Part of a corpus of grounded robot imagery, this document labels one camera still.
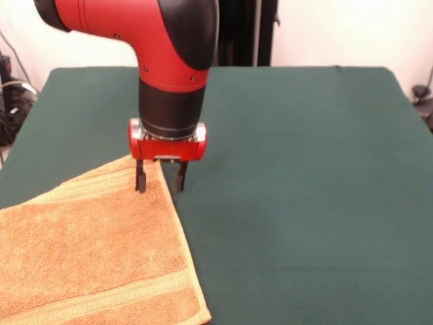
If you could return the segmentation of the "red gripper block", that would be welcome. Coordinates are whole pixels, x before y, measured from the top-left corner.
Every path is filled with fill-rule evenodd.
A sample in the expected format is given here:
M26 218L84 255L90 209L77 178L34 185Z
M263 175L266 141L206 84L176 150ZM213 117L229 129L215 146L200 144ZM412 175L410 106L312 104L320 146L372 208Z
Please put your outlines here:
M179 193L184 190L188 161L201 160L205 153L208 132L204 123L198 123L193 135L187 139L158 139L147 132L139 118L132 118L128 124L128 139L129 152L136 160L135 190L139 193L146 191L143 160L178 160L173 191Z

